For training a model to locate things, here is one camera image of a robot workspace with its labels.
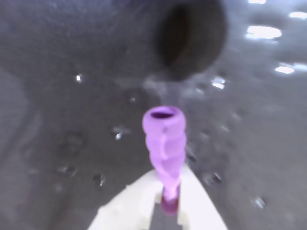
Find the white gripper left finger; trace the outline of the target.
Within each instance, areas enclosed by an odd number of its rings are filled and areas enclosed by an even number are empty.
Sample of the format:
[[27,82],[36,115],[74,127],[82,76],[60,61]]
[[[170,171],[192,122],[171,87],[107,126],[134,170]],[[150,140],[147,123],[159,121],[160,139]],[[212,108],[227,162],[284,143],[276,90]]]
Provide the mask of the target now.
[[148,230],[163,185],[151,170],[98,209],[89,230]]

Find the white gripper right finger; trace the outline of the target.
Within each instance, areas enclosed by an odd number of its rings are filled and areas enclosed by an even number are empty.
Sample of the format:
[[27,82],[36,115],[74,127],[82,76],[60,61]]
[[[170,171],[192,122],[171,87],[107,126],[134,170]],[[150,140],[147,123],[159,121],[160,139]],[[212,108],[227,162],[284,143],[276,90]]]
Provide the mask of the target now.
[[181,170],[177,224],[184,230],[226,230],[221,215],[194,172]]

